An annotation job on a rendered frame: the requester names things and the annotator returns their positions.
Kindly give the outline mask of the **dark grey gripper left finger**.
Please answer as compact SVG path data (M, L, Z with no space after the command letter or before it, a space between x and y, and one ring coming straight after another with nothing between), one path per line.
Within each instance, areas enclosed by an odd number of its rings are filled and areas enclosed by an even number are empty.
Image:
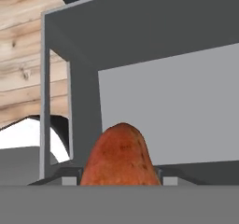
M40 178L36 182L30 183L30 186L43 186L43 185L77 186L80 183L82 174L83 174L82 167L59 168L52 175Z

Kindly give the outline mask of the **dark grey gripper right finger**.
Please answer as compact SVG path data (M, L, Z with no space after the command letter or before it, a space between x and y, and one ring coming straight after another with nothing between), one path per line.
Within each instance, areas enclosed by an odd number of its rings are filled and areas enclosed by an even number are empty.
M199 185L199 182L180 172L168 171L161 167L154 167L155 172L163 186L191 186Z

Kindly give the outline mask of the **orange-brown sweet potato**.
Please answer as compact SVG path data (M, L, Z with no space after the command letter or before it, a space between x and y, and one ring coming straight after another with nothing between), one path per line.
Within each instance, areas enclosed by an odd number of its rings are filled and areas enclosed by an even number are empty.
M159 186L143 135L128 123L101 134L88 158L81 186Z

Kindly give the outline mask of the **white and black round thing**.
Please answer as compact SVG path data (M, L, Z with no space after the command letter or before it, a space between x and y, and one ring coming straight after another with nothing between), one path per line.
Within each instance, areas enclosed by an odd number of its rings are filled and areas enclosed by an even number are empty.
M25 118L0 128L0 149L39 146L38 118ZM66 143L55 128L50 129L50 152L57 162L70 160Z

